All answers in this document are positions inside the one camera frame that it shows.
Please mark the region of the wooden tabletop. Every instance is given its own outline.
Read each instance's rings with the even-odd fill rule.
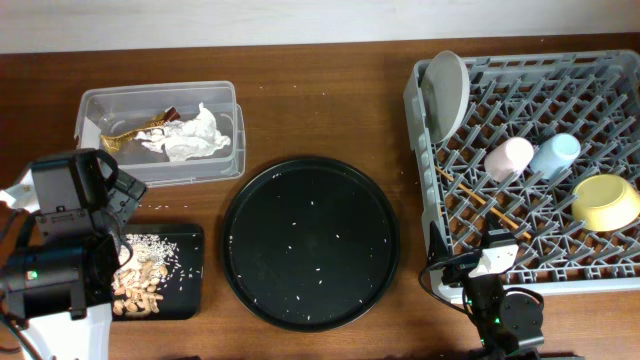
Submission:
[[[113,324],[111,358],[447,358],[480,342],[466,317],[430,298],[417,281],[426,257],[422,201],[402,100],[413,65],[446,49],[483,56],[621,48],[640,51],[640,34],[4,55],[0,187],[11,185],[30,160],[75,147],[78,105],[88,89],[229,80],[244,113],[245,175],[152,189],[143,200],[152,207],[134,217],[137,223],[204,228],[208,250],[200,313],[187,321]],[[391,201],[401,227],[398,271],[380,302],[354,323],[317,334],[281,330],[251,314],[227,284],[218,253],[232,197],[267,166],[296,155],[336,158],[369,175]],[[156,205],[170,207],[155,210]],[[3,206],[3,224],[8,213]],[[14,241],[9,236],[2,244],[0,260]],[[640,292],[548,297],[541,351],[588,359],[637,357],[639,305]],[[5,329],[0,341],[14,344]]]

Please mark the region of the gray dish rack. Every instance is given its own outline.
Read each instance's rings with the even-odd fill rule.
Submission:
[[[640,56],[620,50],[463,60],[469,105],[448,140],[432,144],[425,126],[419,85],[430,60],[414,66],[403,94],[427,248],[431,221],[451,254],[477,245],[483,216],[494,206],[519,225],[515,266],[503,276],[507,287],[543,295],[640,289],[640,219],[615,232],[590,232],[573,219],[570,206],[572,188],[592,175],[618,174],[640,188]],[[509,137],[525,137],[535,146],[561,132],[576,136],[582,151],[555,178],[544,180],[527,169],[496,183],[484,171],[484,156]],[[487,204],[470,199],[459,184]],[[533,239],[526,240],[525,232]],[[444,286],[440,277],[431,276],[434,291],[460,303],[462,289]]]

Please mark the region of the black plate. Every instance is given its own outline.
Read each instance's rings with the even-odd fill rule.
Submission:
[[[322,331],[367,312],[398,263],[397,220],[366,175],[303,158],[251,180],[223,229],[225,274],[254,314],[285,329]]]
[[[186,320],[194,316],[200,309],[200,294],[202,293],[202,277],[204,276],[204,232],[195,224],[162,224],[162,225],[128,225],[125,234],[159,235],[161,239],[178,244],[180,251],[178,263],[180,268],[170,264],[167,266],[173,277],[165,283],[160,283],[164,299],[158,301],[160,312],[151,313],[141,320]],[[185,276],[180,281],[180,270]],[[132,321],[126,316],[113,314],[114,321]]]

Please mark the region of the wooden stick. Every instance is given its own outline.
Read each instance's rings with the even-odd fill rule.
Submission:
[[[440,175],[444,176],[447,178],[447,180],[453,182],[454,178],[453,176],[447,174],[444,170],[440,169],[439,167],[436,166],[436,171],[440,173]],[[462,185],[462,183],[460,183],[460,185],[458,185],[458,187],[460,189],[462,189],[464,192],[466,192],[469,196],[471,196],[472,198],[478,200],[478,202],[482,205],[486,204],[487,202],[480,197],[480,195],[476,194],[473,192],[473,190],[469,189],[468,187]],[[514,230],[518,229],[519,226],[518,224],[516,224],[515,222],[511,221],[511,219],[509,219],[505,214],[501,213],[498,209],[494,208],[493,206],[491,207],[491,212],[498,215],[498,217],[500,219],[502,219],[505,223],[507,223],[509,226],[511,226]],[[527,238],[527,240],[531,240],[531,235],[528,232],[524,232],[524,237]]]

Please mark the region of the white backdrop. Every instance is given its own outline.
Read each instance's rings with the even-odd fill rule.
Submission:
[[[0,0],[0,53],[640,31],[640,0]]]

